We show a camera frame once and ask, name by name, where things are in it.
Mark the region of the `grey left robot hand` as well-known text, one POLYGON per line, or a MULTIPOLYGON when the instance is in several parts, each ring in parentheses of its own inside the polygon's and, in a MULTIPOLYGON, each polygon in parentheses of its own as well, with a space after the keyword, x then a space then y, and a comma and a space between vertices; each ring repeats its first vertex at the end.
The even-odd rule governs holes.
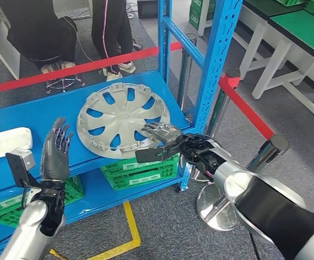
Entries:
POLYGON ((40 163, 43 180, 64 181, 69 176, 69 149, 73 133, 64 117, 57 118, 46 135, 40 163))

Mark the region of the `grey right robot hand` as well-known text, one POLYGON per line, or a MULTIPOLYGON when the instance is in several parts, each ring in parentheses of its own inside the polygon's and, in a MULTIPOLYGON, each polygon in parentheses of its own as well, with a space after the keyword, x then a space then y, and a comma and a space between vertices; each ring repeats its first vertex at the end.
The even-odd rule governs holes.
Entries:
POLYGON ((141 131, 156 144, 179 144, 184 140, 184 134, 180 129, 169 123, 146 123, 141 131))

